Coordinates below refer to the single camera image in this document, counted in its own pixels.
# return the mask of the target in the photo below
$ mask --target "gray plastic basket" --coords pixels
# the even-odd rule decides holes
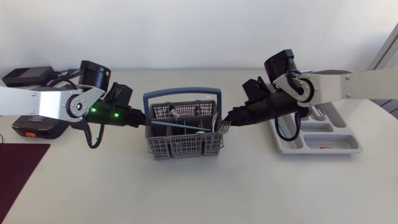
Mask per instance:
[[[185,101],[166,102],[148,105],[149,98],[179,93],[206,93],[216,94],[217,101]],[[159,90],[144,94],[144,109],[146,116],[153,121],[175,123],[169,115],[168,108],[173,105],[178,115],[178,124],[198,126],[212,129],[213,116],[218,113],[217,126],[221,124],[221,92],[214,88],[174,88]],[[195,115],[195,107],[200,106],[201,115]],[[196,134],[194,129],[171,128],[152,124],[146,127],[148,140],[148,152],[154,155],[155,160],[165,160],[171,157],[175,159],[204,156],[216,156],[223,145],[223,135],[218,133]]]

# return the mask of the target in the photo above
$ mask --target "white table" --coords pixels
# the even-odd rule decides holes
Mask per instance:
[[[113,71],[112,81],[134,89],[131,106],[140,110],[149,91],[220,88],[225,117],[257,76],[265,71],[131,70]],[[261,123],[232,127],[219,156],[155,161],[143,126],[107,126],[90,149],[79,130],[22,138],[11,129],[17,116],[2,116],[5,142],[51,144],[4,222],[398,223],[398,121],[369,100],[335,105],[362,154],[284,155]]]

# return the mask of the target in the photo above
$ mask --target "black cable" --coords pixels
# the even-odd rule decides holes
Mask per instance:
[[[60,77],[60,78],[58,78],[58,79],[52,81],[52,82],[49,84],[49,86],[50,86],[50,87],[51,87],[51,86],[55,86],[56,84],[58,84],[58,83],[60,83],[60,82],[63,82],[63,81],[66,81],[66,80],[69,80],[69,79],[78,77],[79,75],[81,75],[81,74],[83,74],[83,73],[84,73],[84,70],[80,70],[79,72],[76,72],[76,73],[74,73],[74,74],[62,76],[62,77]]]
[[[77,86],[76,86],[73,82],[71,82],[70,80],[65,80],[65,82],[71,84],[71,86],[72,86],[75,90],[77,90]]]
[[[86,135],[87,144],[90,147],[90,149],[95,149],[98,146],[100,146],[101,141],[102,141],[102,136],[104,134],[104,129],[105,129],[105,124],[101,124],[101,127],[99,128],[97,142],[95,144],[93,144],[91,142],[92,136],[91,136],[90,126],[87,124],[87,128],[85,129],[85,135]]]
[[[294,120],[295,120],[295,124],[296,124],[296,133],[294,134],[293,137],[287,138],[287,137],[283,136],[283,135],[280,133],[278,117],[275,118],[275,129],[276,129],[276,133],[278,133],[278,136],[279,136],[281,139],[283,139],[283,140],[285,140],[285,141],[294,141],[295,139],[297,139],[297,137],[298,137],[299,134],[300,134],[300,124],[301,124],[301,120],[300,120],[299,113],[295,113],[295,114],[294,114]]]

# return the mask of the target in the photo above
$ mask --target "black device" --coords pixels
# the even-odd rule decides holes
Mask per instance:
[[[56,139],[68,128],[69,122],[43,116],[21,116],[13,124],[20,136]]]
[[[80,69],[84,70],[84,74],[80,76],[79,84],[95,86],[107,92],[111,78],[110,69],[86,60],[81,61]]]
[[[21,87],[30,85],[45,85],[51,80],[54,70],[51,66],[16,68],[1,80],[8,87]]]
[[[264,66],[271,84],[281,75],[285,75],[289,86],[301,95],[303,89],[294,82],[295,74],[300,74],[300,72],[297,70],[293,58],[292,50],[283,50],[267,59]],[[232,126],[244,126],[275,118],[277,133],[283,140],[292,141],[297,138],[300,131],[300,119],[308,116],[311,109],[297,105],[295,98],[276,85],[273,86],[274,89],[268,88],[261,77],[258,77],[257,80],[248,80],[243,84],[243,89],[249,99],[244,102],[244,106],[234,107],[228,112],[224,120],[230,121]],[[277,118],[289,113],[295,113],[297,131],[295,136],[285,138],[279,132]]]

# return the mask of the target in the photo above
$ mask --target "cutlery tray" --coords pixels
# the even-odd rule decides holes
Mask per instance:
[[[312,107],[310,116],[301,119],[300,134],[296,140],[284,141],[276,133],[275,120],[270,120],[277,147],[285,154],[354,154],[363,148],[351,128],[340,116],[332,103]],[[293,114],[278,119],[284,136],[293,136],[295,122]]]

